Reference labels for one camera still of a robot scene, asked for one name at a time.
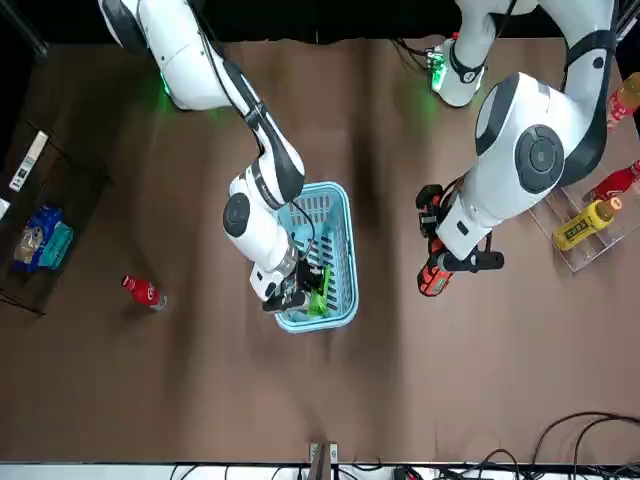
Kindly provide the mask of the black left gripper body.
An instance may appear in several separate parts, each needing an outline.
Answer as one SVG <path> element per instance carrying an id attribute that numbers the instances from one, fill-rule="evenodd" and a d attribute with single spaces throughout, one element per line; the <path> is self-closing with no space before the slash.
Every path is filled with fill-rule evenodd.
<path id="1" fill-rule="evenodd" d="M 436 228 L 443 221 L 447 211 L 449 187 L 442 185 L 428 186 L 428 235 L 434 236 Z"/>

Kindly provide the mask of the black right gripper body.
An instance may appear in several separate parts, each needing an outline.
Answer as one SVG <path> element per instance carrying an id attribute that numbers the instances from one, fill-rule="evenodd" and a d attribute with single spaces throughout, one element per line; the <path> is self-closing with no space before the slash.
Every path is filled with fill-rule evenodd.
<path id="1" fill-rule="evenodd" d="M 321 293 L 321 268 L 309 264 L 306 259 L 299 259 L 293 272 L 291 298 L 314 293 Z"/>

